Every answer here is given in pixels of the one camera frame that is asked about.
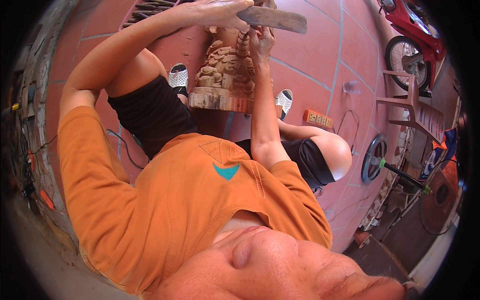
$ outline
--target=hand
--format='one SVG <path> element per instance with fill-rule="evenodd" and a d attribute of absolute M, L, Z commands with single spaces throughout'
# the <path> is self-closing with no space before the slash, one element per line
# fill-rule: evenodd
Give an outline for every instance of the hand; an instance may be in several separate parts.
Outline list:
<path fill-rule="evenodd" d="M 257 30 L 250 28 L 248 35 L 250 36 L 250 56 L 253 63 L 255 65 L 268 63 L 270 52 L 275 45 L 275 38 L 270 33 L 270 28 L 258 27 Z"/>
<path fill-rule="evenodd" d="M 252 6 L 253 0 L 199 0 L 189 4 L 191 6 L 185 12 L 196 16 L 196 25 L 237 28 L 244 32 L 250 28 L 237 17 L 237 13 Z"/>

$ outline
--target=foot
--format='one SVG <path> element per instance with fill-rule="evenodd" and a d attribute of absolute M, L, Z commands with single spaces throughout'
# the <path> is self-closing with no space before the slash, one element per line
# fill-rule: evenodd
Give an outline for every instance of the foot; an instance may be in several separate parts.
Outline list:
<path fill-rule="evenodd" d="M 177 63 L 173 66 L 173 68 L 170 70 L 170 73 L 168 73 L 168 84 L 171 87 L 183 86 L 185 89 L 187 89 L 188 71 L 184 64 Z"/>
<path fill-rule="evenodd" d="M 290 107 L 292 106 L 293 102 L 293 93 L 290 90 L 283 90 L 275 98 L 275 105 L 282 106 L 282 116 L 280 120 L 283 121 L 287 116 L 288 112 L 290 111 Z"/>

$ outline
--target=spokes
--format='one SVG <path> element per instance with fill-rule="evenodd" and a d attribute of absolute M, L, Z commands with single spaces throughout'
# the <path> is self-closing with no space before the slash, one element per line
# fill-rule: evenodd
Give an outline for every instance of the spokes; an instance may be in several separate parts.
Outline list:
<path fill-rule="evenodd" d="M 415 75 L 418 86 L 422 86 L 427 78 L 425 61 L 421 60 L 417 62 L 412 68 L 408 69 L 410 72 L 405 71 L 402 64 L 402 59 L 404 56 L 413 56 L 417 53 L 419 53 L 419 50 L 412 44 L 408 42 L 399 42 L 390 50 L 390 64 L 392 66 L 392 70 L 395 72 L 410 73 Z M 403 84 L 408 85 L 407 77 L 397 76 L 397 79 Z"/>

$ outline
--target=wood carving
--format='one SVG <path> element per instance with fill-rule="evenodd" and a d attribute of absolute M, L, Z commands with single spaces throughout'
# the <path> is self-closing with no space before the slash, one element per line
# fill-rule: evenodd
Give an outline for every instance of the wood carving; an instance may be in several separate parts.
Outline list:
<path fill-rule="evenodd" d="M 190 107 L 251 114 L 255 69 L 249 51 L 250 37 L 235 28 L 206 26 L 205 30 L 213 36 L 213 42 L 195 76 L 195 87 L 189 94 Z M 282 107 L 276 108 L 280 117 Z"/>

